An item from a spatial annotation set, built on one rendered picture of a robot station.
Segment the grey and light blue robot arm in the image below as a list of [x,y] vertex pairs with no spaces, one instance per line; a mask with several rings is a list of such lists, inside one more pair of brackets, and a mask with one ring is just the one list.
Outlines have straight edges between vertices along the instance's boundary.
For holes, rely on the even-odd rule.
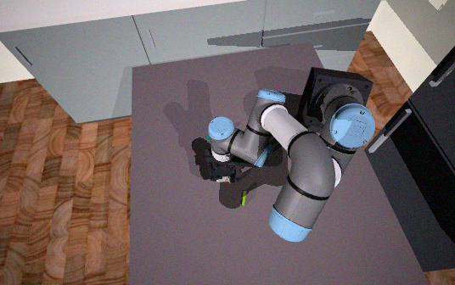
[[273,151],[272,135],[284,147],[291,168],[269,224],[281,238],[300,242],[312,230],[357,149],[374,135],[375,122],[363,106],[362,94],[345,82],[327,85],[315,98],[314,112],[324,125],[320,135],[291,116],[284,103],[282,93],[262,88],[245,131],[235,128],[228,117],[218,116],[211,120],[208,133],[216,160],[229,161],[235,155],[228,165],[263,167]]

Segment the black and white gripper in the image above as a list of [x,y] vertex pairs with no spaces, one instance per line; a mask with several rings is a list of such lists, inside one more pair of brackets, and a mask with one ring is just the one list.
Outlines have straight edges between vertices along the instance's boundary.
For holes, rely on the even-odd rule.
[[[221,161],[216,160],[213,157],[211,148],[208,148],[208,149],[205,149],[205,157],[206,157],[206,162],[208,162],[207,164],[208,164],[209,176],[210,176],[211,181],[216,180],[217,182],[229,182],[229,183],[235,182],[235,175],[236,175],[235,165],[228,165],[235,159],[235,155],[229,161],[221,162]],[[219,164],[227,164],[227,165],[219,165]]]

